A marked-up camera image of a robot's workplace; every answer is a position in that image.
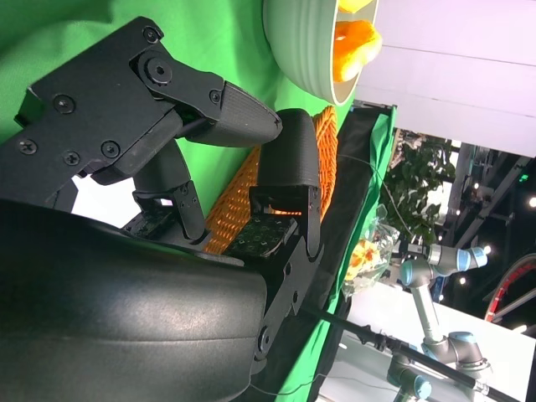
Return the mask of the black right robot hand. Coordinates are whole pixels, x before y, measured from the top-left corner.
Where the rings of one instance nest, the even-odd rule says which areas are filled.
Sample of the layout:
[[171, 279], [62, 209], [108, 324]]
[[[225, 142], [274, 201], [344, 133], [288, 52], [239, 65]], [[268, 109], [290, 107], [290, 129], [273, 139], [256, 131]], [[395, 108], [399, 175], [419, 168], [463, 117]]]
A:
[[[1, 147], [1, 397], [230, 401], [322, 258], [315, 127], [136, 18], [32, 84]], [[260, 148], [226, 250], [177, 141]]]

